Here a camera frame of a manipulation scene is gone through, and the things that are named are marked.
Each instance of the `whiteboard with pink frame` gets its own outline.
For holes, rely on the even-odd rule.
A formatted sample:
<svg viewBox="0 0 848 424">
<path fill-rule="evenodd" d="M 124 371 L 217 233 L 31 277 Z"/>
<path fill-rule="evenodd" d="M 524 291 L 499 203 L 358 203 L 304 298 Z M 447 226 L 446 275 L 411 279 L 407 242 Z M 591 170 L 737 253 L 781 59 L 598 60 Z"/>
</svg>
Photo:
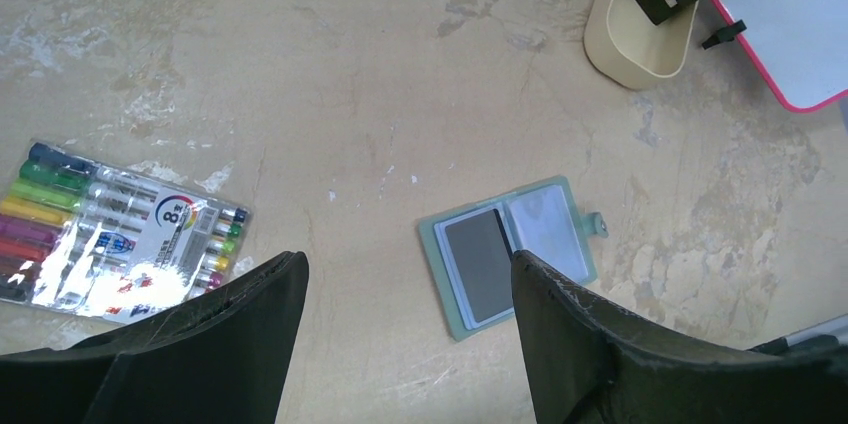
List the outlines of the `whiteboard with pink frame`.
<svg viewBox="0 0 848 424">
<path fill-rule="evenodd" d="M 848 96 L 848 0 L 712 0 L 768 86 L 793 112 Z"/>
</svg>

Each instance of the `purple marker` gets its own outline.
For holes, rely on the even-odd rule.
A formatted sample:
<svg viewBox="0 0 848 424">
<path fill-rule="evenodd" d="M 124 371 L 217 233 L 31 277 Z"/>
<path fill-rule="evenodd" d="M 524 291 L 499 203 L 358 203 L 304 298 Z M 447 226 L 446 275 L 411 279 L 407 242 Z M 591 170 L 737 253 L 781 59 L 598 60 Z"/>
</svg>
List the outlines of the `purple marker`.
<svg viewBox="0 0 848 424">
<path fill-rule="evenodd" d="M 33 241 L 45 247 L 52 248 L 59 238 L 60 231 L 33 221 L 0 214 L 0 234 Z"/>
</svg>

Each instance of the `rainbow circle logo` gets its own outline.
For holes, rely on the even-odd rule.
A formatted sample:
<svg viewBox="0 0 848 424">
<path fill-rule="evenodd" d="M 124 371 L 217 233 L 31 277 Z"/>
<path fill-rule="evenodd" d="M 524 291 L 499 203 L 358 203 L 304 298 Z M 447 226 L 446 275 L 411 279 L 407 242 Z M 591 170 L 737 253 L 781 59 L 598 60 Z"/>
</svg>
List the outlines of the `rainbow circle logo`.
<svg viewBox="0 0 848 424">
<path fill-rule="evenodd" d="M 186 196 L 177 195 L 166 197 L 165 199 L 162 199 L 162 202 L 160 202 L 158 206 L 156 206 L 156 212 L 154 213 L 156 216 L 156 224 L 159 224 L 159 227 L 163 226 L 163 222 L 176 224 L 179 222 L 180 216 L 186 211 L 186 209 L 191 211 L 191 215 L 186 220 L 183 229 L 188 229 L 194 225 L 194 221 L 197 220 L 197 209 L 195 209 L 194 201 Z"/>
</svg>

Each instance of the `beige container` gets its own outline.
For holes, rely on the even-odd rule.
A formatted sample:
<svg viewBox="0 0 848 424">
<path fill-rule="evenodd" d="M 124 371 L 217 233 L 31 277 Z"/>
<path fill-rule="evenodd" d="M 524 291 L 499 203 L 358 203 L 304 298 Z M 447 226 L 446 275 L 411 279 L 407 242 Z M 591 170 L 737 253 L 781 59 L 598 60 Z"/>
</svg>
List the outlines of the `beige container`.
<svg viewBox="0 0 848 424">
<path fill-rule="evenodd" d="M 695 3 L 655 26 L 636 0 L 595 0 L 583 38 L 586 54 L 622 86 L 653 86 L 683 68 L 697 8 Z"/>
</svg>

